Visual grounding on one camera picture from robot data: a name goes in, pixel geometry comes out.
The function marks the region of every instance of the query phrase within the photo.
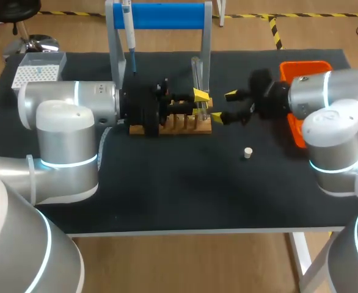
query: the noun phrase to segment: orange bin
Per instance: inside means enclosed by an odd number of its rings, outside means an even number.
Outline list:
[[[281,63],[279,69],[281,72],[281,81],[286,81],[291,84],[293,79],[298,76],[331,71],[332,67],[326,61],[294,61]],[[302,120],[298,120],[293,114],[288,114],[288,121],[296,145],[299,148],[305,148],[305,142],[301,132]]]

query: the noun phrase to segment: metal frame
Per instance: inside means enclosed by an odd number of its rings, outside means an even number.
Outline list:
[[[114,12],[112,9],[114,0],[106,0],[106,25],[108,35],[108,46],[110,53],[111,76],[117,89],[122,89],[125,76],[126,59],[120,42],[119,31],[114,27]]]
[[[227,5],[227,0],[216,0],[218,7],[218,14],[220,16],[220,26],[224,26],[225,20],[225,6]]]
[[[112,80],[118,89],[122,89],[123,78],[125,76],[126,59],[120,41],[119,30],[115,28],[113,5],[118,3],[116,0],[106,0],[106,25],[109,41],[110,63]],[[204,4],[205,13],[202,29],[202,45],[200,50],[202,87],[205,92],[209,92],[210,77],[210,52],[211,52],[211,19],[213,6],[211,1]]]

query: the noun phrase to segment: blue handle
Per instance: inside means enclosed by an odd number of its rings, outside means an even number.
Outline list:
[[[203,29],[203,3],[134,3],[134,29]],[[114,3],[114,27],[124,29],[121,3]]]

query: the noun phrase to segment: black table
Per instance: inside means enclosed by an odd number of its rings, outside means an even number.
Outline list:
[[[168,77],[174,92],[190,92],[194,54],[138,53],[138,75],[134,78],[127,68],[124,88],[136,94]],[[11,57],[0,77],[0,156],[39,157],[36,133],[22,127],[10,89],[21,58]],[[224,93],[246,87],[254,69],[270,68],[278,79],[279,64],[286,60],[326,60],[334,69],[349,67],[341,50],[214,52],[214,108],[234,107],[224,101]],[[63,79],[110,80],[108,54],[68,53]],[[245,147],[254,153],[242,161]],[[113,129],[104,143],[98,192],[79,203],[38,208],[72,235],[330,231],[358,213],[358,198],[322,193],[286,119],[254,117],[245,128],[214,123],[208,136],[149,139],[130,137],[124,127]]]

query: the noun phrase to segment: yellow black tape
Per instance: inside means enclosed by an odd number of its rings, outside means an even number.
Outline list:
[[[282,46],[281,37],[279,36],[278,30],[277,30],[276,18],[269,17],[268,20],[269,20],[272,36],[274,37],[274,43],[276,44],[277,50],[285,49]]]
[[[71,12],[71,11],[39,11],[42,15],[79,15],[105,17],[105,14],[91,12]],[[225,18],[266,18],[269,17],[358,17],[358,13],[250,13],[250,14],[227,14]]]
[[[250,14],[227,14],[225,18],[266,18],[269,17],[358,17],[358,13],[250,13]]]
[[[105,17],[104,14],[100,14],[100,13],[71,12],[71,11],[39,11],[38,14],[42,14],[42,15],[79,15],[79,16]]]

